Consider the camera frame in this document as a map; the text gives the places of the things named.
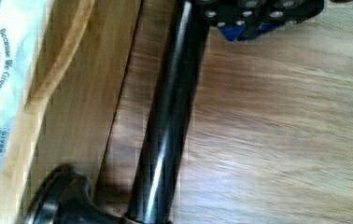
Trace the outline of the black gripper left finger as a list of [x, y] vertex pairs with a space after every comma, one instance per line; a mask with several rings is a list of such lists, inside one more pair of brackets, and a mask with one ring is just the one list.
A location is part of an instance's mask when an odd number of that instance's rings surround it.
[[228, 41], [249, 40], [260, 27], [261, 0], [196, 0], [205, 19]]

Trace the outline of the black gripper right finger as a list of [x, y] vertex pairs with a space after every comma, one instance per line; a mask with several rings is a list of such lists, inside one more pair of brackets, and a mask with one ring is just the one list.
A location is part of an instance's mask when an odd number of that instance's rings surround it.
[[260, 0], [261, 6], [251, 9], [246, 28], [239, 41], [254, 40], [280, 27], [299, 24], [316, 17], [324, 9], [324, 0]]

